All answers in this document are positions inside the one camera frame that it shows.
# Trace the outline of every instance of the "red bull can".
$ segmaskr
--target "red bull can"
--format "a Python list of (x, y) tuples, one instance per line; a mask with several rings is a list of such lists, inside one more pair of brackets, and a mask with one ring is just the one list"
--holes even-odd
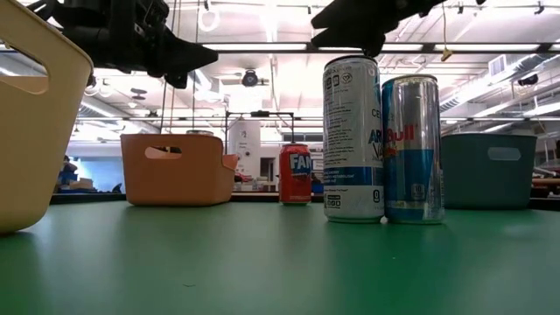
[(312, 157), (305, 144), (290, 143), (280, 151), (280, 202), (306, 205), (312, 201)]
[(330, 61), (323, 93), (325, 215), (329, 221), (378, 223), (384, 192), (377, 63), (365, 56)]
[(385, 216), (393, 223), (444, 218), (438, 81), (405, 75), (382, 86)]

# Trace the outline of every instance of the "white energy drink can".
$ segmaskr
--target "white energy drink can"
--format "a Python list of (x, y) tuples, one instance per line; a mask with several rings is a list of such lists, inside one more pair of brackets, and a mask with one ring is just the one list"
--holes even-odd
[(323, 74), (325, 215), (376, 223), (384, 208), (379, 68), (365, 56), (326, 64)]
[(393, 223), (444, 218), (438, 81), (414, 74), (383, 83), (385, 216)]

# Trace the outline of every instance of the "green table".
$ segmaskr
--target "green table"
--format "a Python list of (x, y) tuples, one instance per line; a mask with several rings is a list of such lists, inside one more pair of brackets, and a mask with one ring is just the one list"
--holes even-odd
[(320, 204), (52, 206), (0, 238), (0, 314), (559, 314), (560, 213), (327, 223)]

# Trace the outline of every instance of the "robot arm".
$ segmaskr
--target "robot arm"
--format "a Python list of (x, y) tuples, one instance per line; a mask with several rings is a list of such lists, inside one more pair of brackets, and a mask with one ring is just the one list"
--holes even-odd
[[(425, 17), (444, 0), (334, 0), (312, 21), (325, 28), (311, 42), (316, 47), (355, 47), (375, 57), (385, 43), (385, 33), (399, 21), (419, 14)], [(486, 0), (477, 0), (483, 4)]]
[(189, 72), (218, 59), (217, 52), (173, 35), (165, 26), (169, 7), (163, 0), (39, 0), (28, 8), (45, 21), (56, 20), (95, 67), (146, 71), (186, 88)]

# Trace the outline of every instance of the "red can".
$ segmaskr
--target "red can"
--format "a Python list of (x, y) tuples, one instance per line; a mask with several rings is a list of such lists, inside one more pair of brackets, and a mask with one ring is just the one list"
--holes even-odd
[(279, 192), (284, 204), (304, 205), (312, 201), (312, 157), (307, 145), (282, 146)]

